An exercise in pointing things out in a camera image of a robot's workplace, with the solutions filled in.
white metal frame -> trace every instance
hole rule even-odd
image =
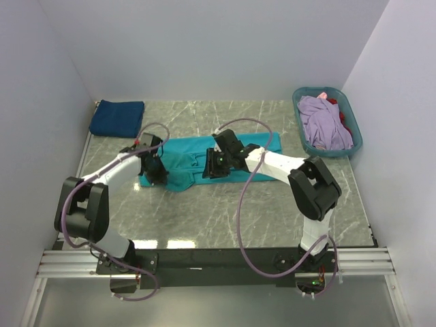
[[[99,102],[95,102],[95,108],[97,108],[98,104]],[[91,133],[88,133],[77,169],[77,177],[82,174],[90,140]],[[62,233],[59,234],[58,239],[63,240]],[[32,327],[34,325],[49,278],[136,278],[135,275],[97,275],[95,273],[98,265],[97,261],[97,258],[94,258],[86,250],[45,251],[42,255],[35,283],[33,284],[20,326]],[[343,276],[385,276],[400,327],[412,326],[387,248],[339,249],[339,270]],[[311,277],[315,275],[311,273],[296,274],[297,277]]]

teal plastic basket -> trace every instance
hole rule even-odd
[[[299,103],[301,97],[305,95],[310,95],[311,97],[317,97],[320,93],[325,92],[329,98],[336,99],[338,101],[339,109],[345,115],[345,124],[352,131],[352,138],[354,146],[347,150],[321,150],[312,146],[306,140],[305,131],[302,127],[302,122],[300,118],[300,111],[298,110],[297,104]],[[340,90],[334,89],[332,87],[301,87],[294,92],[292,95],[292,101],[294,102],[295,116],[298,123],[298,129],[300,131],[300,139],[303,149],[310,155],[319,155],[320,157],[346,157],[356,153],[358,149],[362,146],[362,135],[360,134],[359,126],[357,125],[356,118],[354,118],[352,107],[350,106],[345,94],[340,92]]]

gray floor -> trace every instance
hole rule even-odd
[[[307,157],[298,135],[291,102],[147,102],[143,123],[167,125],[172,138],[210,135],[220,124],[254,117],[281,136],[283,154]],[[235,123],[236,133],[261,132],[251,122]],[[149,132],[164,137],[158,127]],[[82,174],[114,158],[132,140],[92,136]],[[330,221],[331,234],[341,246],[372,246],[370,229],[348,158],[326,159],[340,184],[341,196]],[[181,193],[143,188],[126,182],[110,199],[110,225],[139,247],[236,247],[235,210],[241,183],[198,185]],[[289,186],[279,181],[250,185],[241,216],[248,247],[296,246],[302,234],[302,215]]]
[[[149,291],[137,292],[134,296]],[[397,327],[383,276],[344,277],[312,301],[293,288],[167,287],[150,300],[110,297],[107,279],[49,279],[35,326]]]

white wall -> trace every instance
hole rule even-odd
[[[40,0],[94,99],[341,88],[388,0]]]
[[[390,0],[343,90],[364,146],[353,159],[414,326],[436,325],[436,7]]]
[[[0,1],[0,326],[17,326],[91,98],[36,0]]]

marble tabletop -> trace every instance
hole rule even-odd
[[[143,124],[167,125],[172,138],[207,136],[231,119],[253,117],[281,137],[283,154],[307,157],[290,101],[146,102]],[[252,122],[235,123],[236,133],[264,131]],[[149,132],[164,138],[165,131]],[[102,167],[132,139],[91,136],[81,175]],[[371,230],[348,158],[325,159],[342,188],[330,220],[330,233],[340,246],[373,246]],[[110,226],[139,248],[237,247],[235,212],[242,183],[194,185],[174,193],[163,187],[141,187],[127,181],[110,198]],[[252,183],[243,202],[241,226],[247,247],[292,247],[302,235],[302,214],[288,185],[279,181]]]

